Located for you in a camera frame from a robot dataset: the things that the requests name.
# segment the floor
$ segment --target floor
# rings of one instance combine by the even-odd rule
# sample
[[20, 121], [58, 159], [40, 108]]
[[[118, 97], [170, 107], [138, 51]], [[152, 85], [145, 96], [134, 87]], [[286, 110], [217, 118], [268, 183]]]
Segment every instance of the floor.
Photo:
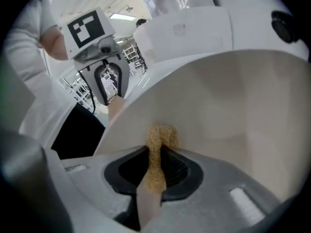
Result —
[[[128, 82], [128, 88], [125, 93], [124, 98], [127, 98], [127, 96], [131, 93], [134, 86], [139, 82], [140, 78], [142, 77], [142, 67], [137, 67], [137, 74], [134, 76], [130, 75], [129, 82]], [[98, 120], [105, 126], [108, 126], [109, 119], [108, 119], [108, 108], [107, 106], [100, 105], [96, 107], [95, 115], [98, 118]]]

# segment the black and white square marker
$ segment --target black and white square marker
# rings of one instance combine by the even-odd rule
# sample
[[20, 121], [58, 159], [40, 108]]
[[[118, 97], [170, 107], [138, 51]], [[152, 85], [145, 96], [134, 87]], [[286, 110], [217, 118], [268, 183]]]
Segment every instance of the black and white square marker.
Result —
[[105, 34], [96, 11], [72, 21], [68, 28], [78, 48]]

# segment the black cable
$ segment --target black cable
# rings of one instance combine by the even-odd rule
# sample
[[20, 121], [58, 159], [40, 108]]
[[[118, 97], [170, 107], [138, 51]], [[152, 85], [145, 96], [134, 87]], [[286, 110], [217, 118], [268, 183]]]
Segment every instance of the black cable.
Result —
[[88, 85], [88, 83], [87, 83], [86, 79], [84, 78], [82, 72], [81, 72], [81, 71], [78, 71], [78, 73], [80, 74], [81, 78], [84, 80], [84, 82], [86, 83], [86, 85], [88, 86], [89, 92], [90, 92], [90, 94], [91, 94], [91, 99], [92, 99], [93, 107], [94, 107], [94, 110], [93, 110], [92, 114], [94, 114], [96, 106], [95, 106], [95, 102], [94, 102], [94, 98], [93, 98], [92, 89], [91, 89], [91, 87]]

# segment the fluorescent light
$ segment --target fluorescent light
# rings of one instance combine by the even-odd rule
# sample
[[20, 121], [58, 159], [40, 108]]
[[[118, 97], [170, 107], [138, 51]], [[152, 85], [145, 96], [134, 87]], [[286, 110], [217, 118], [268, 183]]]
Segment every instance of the fluorescent light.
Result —
[[123, 19], [133, 21], [136, 17], [113, 13], [110, 19]]

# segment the white sleeve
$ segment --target white sleeve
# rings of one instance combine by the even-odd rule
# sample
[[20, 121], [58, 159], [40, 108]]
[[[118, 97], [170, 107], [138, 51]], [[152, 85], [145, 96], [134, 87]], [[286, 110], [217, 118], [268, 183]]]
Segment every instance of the white sleeve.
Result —
[[41, 7], [40, 36], [44, 35], [49, 28], [57, 26], [51, 11], [49, 0], [41, 0]]

